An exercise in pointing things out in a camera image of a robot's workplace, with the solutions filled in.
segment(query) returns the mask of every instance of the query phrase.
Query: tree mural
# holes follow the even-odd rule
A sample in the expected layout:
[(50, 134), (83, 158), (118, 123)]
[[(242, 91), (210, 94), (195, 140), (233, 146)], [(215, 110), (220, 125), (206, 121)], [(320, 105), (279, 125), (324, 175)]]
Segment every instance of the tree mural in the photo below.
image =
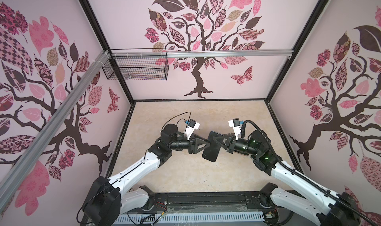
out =
[[(301, 89), (311, 97), (306, 105), (310, 106), (310, 116), (316, 124), (314, 123), (307, 142), (290, 137), (299, 147), (296, 152), (299, 161), (302, 154), (310, 170), (309, 151), (314, 148), (323, 131), (333, 132), (330, 140), (337, 141), (338, 151), (349, 146), (351, 154), (348, 162), (353, 172), (357, 170), (359, 158), (353, 142), (359, 141), (363, 152), (361, 171), (381, 191), (381, 163), (364, 155), (364, 152), (370, 152), (381, 157), (381, 106), (377, 105), (380, 98), (378, 95), (381, 95), (381, 61), (360, 55), (361, 48), (381, 53), (381, 31), (370, 25), (355, 29), (360, 32), (360, 45), (351, 42), (345, 33), (333, 50), (333, 60), (329, 49), (318, 54), (319, 67), (309, 72), (312, 79), (308, 78), (306, 83), (301, 84)], [(375, 129), (378, 134), (366, 133), (371, 129)]]
[[(154, 11), (157, 5), (166, 12)], [(253, 29), (261, 18), (255, 17), (260, 8), (261, 0), (231, 0), (230, 3), (226, 0), (155, 0), (152, 10), (149, 9), (149, 16), (158, 31), (148, 28), (145, 37), (155, 43), (153, 51), (158, 52), (162, 48), (169, 51), (257, 50), (264, 42), (250, 40), (264, 32), (263, 29)], [(224, 60), (194, 57), (169, 58), (168, 63), (173, 63), (174, 70), (178, 67), (183, 71), (192, 69), (197, 86), (186, 95), (197, 93), (198, 97), (205, 99), (202, 93), (213, 91), (204, 87), (200, 68), (215, 68), (217, 63), (222, 68), (228, 68), (228, 65), (236, 65), (246, 60), (245, 57), (226, 57)], [(246, 71), (244, 75), (234, 75), (231, 78), (242, 84), (251, 80), (250, 72)]]

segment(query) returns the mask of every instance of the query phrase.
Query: dark brown leaf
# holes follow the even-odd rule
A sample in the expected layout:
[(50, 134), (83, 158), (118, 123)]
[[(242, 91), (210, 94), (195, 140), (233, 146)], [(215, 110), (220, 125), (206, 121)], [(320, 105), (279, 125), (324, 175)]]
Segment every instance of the dark brown leaf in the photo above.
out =
[(184, 9), (184, 6), (178, 0), (155, 0), (152, 4), (159, 4), (169, 12), (176, 12)]

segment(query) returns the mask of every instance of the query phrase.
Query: pink wall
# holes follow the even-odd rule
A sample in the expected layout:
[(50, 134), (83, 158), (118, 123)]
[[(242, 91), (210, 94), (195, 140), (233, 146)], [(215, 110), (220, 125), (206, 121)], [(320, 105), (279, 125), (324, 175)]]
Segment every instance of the pink wall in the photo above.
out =
[(305, 174), (354, 193), (380, 225), (379, 7), (380, 0), (332, 0), (272, 106)]
[[(0, 2), (3, 179), (101, 47), (77, 0)], [(119, 83), (100, 71), (2, 212), (0, 224), (77, 225), (76, 213), (93, 180), (106, 171), (128, 109)]]

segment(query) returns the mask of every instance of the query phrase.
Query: floor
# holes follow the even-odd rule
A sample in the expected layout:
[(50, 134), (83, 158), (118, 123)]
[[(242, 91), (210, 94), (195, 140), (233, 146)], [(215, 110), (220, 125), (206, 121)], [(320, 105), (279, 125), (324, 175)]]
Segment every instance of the floor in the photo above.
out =
[[(163, 124), (186, 111), (190, 111), (191, 118), (200, 123), (200, 128), (194, 133), (204, 138), (212, 130), (221, 134), (233, 132), (228, 120), (254, 121), (267, 133), (275, 152), (292, 165), (264, 101), (137, 102), (112, 174), (144, 156), (146, 149), (160, 137)], [(176, 124), (180, 118), (170, 123)], [(182, 121), (178, 126), (179, 131), (184, 131)], [(254, 127), (248, 124), (246, 135), (252, 131)], [(258, 170), (249, 156), (236, 152), (231, 154), (221, 148), (216, 162), (203, 159), (202, 152), (189, 155), (186, 150), (173, 151), (166, 163), (150, 172), (134, 188), (146, 185), (154, 192), (257, 191), (268, 182), (291, 190), (288, 185)]]

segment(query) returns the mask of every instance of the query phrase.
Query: wall mural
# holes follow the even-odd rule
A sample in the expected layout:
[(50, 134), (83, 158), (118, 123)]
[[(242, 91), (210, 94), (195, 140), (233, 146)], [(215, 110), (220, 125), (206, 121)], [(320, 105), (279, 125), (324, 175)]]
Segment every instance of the wall mural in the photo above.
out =
[[(155, 4), (161, 5), (167, 12), (155, 11)], [(155, 0), (149, 9), (149, 17), (154, 28), (148, 28), (145, 37), (155, 43), (153, 51), (161, 52), (162, 48), (169, 51), (219, 51), (219, 50), (257, 50), (263, 41), (255, 40), (264, 32), (254, 27), (261, 17), (256, 14), (261, 8), (261, 0)], [(177, 16), (174, 12), (183, 11)], [(196, 94), (203, 99), (202, 93), (213, 93), (204, 87), (200, 68), (222, 68), (246, 61), (245, 57), (225, 57), (219, 60), (215, 57), (169, 58), (173, 69), (188, 71), (194, 76), (197, 86), (187, 93)], [(252, 78), (249, 67), (243, 75), (231, 76), (238, 84)]]
[[(381, 27), (381, 11), (377, 9), (376, 21)], [(311, 108), (310, 116), (316, 124), (307, 142), (290, 137), (299, 147), (296, 152), (299, 161), (302, 154), (311, 170), (309, 151), (323, 131), (332, 132), (329, 141), (337, 141), (338, 151), (350, 148), (348, 166), (352, 172), (357, 170), (360, 161), (364, 177), (381, 191), (381, 158), (373, 159), (364, 154), (370, 152), (381, 157), (381, 135), (365, 133), (372, 128), (381, 131), (381, 106), (375, 102), (381, 96), (381, 61), (375, 58), (381, 53), (381, 30), (371, 25), (354, 29), (359, 31), (359, 44), (352, 42), (345, 32), (333, 52), (326, 49), (318, 54), (318, 67), (308, 73), (311, 78), (300, 86), (305, 95), (311, 97), (306, 106)], [(362, 56), (363, 49), (372, 51), (374, 56)], [(349, 72), (350, 76), (355, 74), (353, 79), (348, 78)], [(353, 148), (355, 140), (362, 155)]]
[[(0, 136), (8, 131), (8, 134), (15, 134), (1, 139), (0, 153), (6, 154), (7, 157), (1, 157), (0, 164), (15, 164), (21, 157), (19, 153), (30, 146), (37, 133), (44, 128), (73, 90), (75, 83), (80, 81), (80, 76), (90, 63), (88, 53), (85, 52), (84, 56), (79, 57), (74, 41), (69, 42), (64, 31), (43, 16), (40, 17), (40, 22), (33, 20), (28, 24), (19, 11), (14, 12), (5, 3), (1, 3), (0, 24), (4, 28), (0, 27), (1, 69), (4, 71), (0, 83)], [(29, 40), (27, 43), (33, 43), (37, 50), (33, 56), (16, 39), (17, 34), (26, 33), (28, 29), (31, 42)], [(59, 38), (55, 39), (57, 43), (52, 42), (55, 35)], [(45, 48), (50, 49), (46, 57), (42, 57), (41, 51)], [(103, 88), (97, 86), (99, 77), (100, 72), (64, 120), (65, 129), (53, 137), (46, 151), (42, 153), (49, 155), (47, 162), (37, 161), (33, 171), (19, 187), (15, 207), (26, 204), (26, 215), (31, 215), (37, 209), (37, 197), (46, 193), (50, 177), (62, 181), (61, 172), (73, 165), (76, 156), (96, 155), (99, 175), (102, 172), (103, 161), (110, 159), (111, 154), (107, 156), (106, 153), (111, 141), (107, 146), (100, 147), (82, 140), (82, 134), (87, 133), (86, 127), (91, 124), (88, 116), (99, 111), (106, 112), (106, 109), (101, 110), (97, 107)], [(111, 104), (107, 113), (118, 109), (119, 97), (111, 88), (109, 93)], [(24, 127), (33, 128), (36, 134), (23, 134)]]

